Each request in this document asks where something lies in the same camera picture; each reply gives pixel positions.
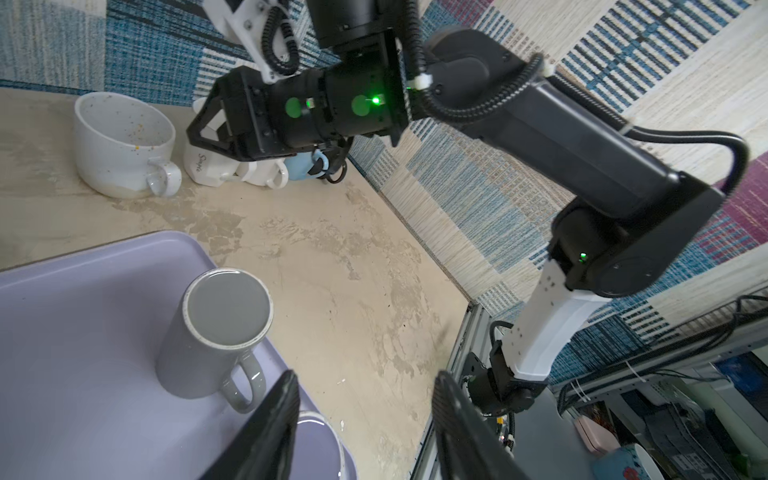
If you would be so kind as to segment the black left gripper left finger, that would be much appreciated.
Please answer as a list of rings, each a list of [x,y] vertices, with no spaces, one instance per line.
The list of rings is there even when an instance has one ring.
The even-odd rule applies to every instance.
[[[298,376],[294,371],[287,370],[202,477],[287,479],[291,471],[299,411]]]

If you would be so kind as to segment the purple ceramic mug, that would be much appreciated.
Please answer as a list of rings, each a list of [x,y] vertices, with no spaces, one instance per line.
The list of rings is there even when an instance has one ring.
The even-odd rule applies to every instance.
[[[335,480],[347,477],[344,451],[333,428],[321,414],[301,411],[289,479]]]

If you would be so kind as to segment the cream speckled mug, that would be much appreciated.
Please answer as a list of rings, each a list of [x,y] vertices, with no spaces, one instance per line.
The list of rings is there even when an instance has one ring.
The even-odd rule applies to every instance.
[[[174,196],[176,129],[155,107],[123,94],[91,92],[74,104],[74,161],[89,187],[111,198]]]

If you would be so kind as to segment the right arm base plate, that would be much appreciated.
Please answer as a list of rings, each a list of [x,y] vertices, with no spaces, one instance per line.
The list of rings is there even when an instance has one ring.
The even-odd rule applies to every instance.
[[[467,396],[482,416],[500,417],[514,413],[510,400],[504,399],[493,370],[486,367],[475,353],[466,356],[461,378]]]

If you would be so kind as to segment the white patterned mug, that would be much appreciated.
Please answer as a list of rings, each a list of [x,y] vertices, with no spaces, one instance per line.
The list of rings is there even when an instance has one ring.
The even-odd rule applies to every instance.
[[[198,114],[206,102],[205,97],[194,100],[192,108]],[[217,129],[226,122],[223,111],[219,111],[213,120],[203,128],[201,135],[207,140],[218,140]],[[225,182],[241,181],[238,174],[240,163],[218,153],[191,145],[184,146],[184,167],[190,178],[199,185],[220,187]]]

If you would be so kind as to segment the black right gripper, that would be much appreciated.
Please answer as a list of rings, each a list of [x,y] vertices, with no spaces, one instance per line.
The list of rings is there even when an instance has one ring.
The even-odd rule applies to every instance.
[[[189,143],[241,162],[286,157],[288,147],[269,118],[266,87],[261,74],[246,66],[219,77],[208,96],[192,102]]]

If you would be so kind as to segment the lavender plastic tray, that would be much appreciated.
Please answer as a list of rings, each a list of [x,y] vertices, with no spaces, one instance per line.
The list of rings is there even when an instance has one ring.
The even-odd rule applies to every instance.
[[[247,416],[220,393],[168,393],[155,364],[214,267],[191,236],[162,231],[4,271],[2,477],[203,478]]]

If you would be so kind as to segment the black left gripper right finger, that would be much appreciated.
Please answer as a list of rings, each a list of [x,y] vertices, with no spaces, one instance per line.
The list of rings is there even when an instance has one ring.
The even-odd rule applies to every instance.
[[[445,370],[434,381],[431,413],[444,479],[528,480]]]

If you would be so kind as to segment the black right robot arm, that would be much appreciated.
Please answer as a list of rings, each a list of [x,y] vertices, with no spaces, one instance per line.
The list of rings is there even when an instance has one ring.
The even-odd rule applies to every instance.
[[[430,118],[568,190],[539,282],[490,363],[470,376],[486,416],[529,408],[556,357],[607,301],[653,284],[740,183],[747,143],[721,131],[634,126],[536,53],[480,31],[424,39],[414,1],[312,1],[318,43],[339,57],[302,69],[283,1],[207,1],[214,27],[254,60],[217,78],[188,126],[191,145],[242,163],[357,136],[397,143]]]

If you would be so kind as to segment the grey ceramic mug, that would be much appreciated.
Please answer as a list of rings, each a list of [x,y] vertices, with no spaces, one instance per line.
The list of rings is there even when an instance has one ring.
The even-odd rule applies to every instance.
[[[235,268],[215,268],[184,291],[155,363],[160,385],[187,400],[219,393],[236,412],[255,410],[266,380],[254,348],[274,319],[266,285]]]

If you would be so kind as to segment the light blue mug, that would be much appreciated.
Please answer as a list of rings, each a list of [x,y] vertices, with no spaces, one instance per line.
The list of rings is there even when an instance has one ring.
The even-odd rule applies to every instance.
[[[319,150],[298,153],[286,158],[284,164],[290,181],[323,177],[330,166],[327,156]]]

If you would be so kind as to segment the black ceramic mug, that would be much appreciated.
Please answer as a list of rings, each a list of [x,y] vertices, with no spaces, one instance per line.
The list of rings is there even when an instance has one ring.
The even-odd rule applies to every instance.
[[[322,176],[322,179],[329,184],[333,184],[333,185],[339,184],[345,179],[347,172],[348,172],[347,159],[345,157],[339,157],[333,160],[329,164],[329,169]]]

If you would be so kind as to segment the white ceramic mug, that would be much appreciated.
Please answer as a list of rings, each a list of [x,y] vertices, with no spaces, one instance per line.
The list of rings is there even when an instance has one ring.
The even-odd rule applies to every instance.
[[[235,173],[246,183],[273,190],[284,188],[290,179],[284,158],[241,162]]]

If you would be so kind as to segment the aluminium front rail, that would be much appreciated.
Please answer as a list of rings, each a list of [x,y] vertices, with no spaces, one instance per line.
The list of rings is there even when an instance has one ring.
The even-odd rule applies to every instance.
[[[514,479],[516,467],[467,392],[468,381],[487,368],[477,355],[489,344],[490,317],[480,305],[469,305],[447,368],[438,373],[431,414],[412,479]]]

